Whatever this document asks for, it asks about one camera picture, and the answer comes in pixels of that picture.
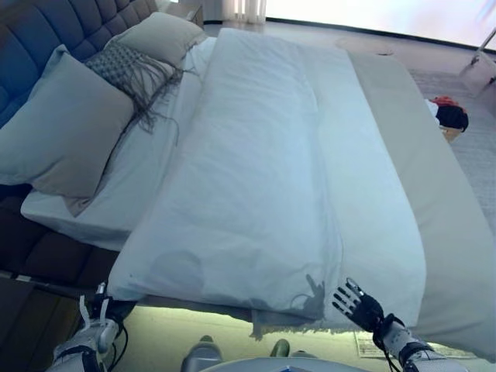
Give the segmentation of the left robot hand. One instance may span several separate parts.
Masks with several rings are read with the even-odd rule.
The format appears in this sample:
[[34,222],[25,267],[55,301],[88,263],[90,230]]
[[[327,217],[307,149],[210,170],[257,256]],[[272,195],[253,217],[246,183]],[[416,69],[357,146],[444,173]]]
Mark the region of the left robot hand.
[[115,300],[112,296],[108,295],[106,285],[106,282],[102,282],[97,286],[93,298],[93,314],[99,318],[102,311],[104,311],[107,319],[122,322],[129,316],[136,303],[134,301]]

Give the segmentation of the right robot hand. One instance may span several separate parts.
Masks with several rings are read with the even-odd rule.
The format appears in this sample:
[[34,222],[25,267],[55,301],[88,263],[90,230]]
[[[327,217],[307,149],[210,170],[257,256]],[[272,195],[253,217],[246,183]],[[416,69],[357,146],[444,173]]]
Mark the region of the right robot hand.
[[374,332],[384,321],[382,306],[351,277],[332,295],[332,306],[366,332]]

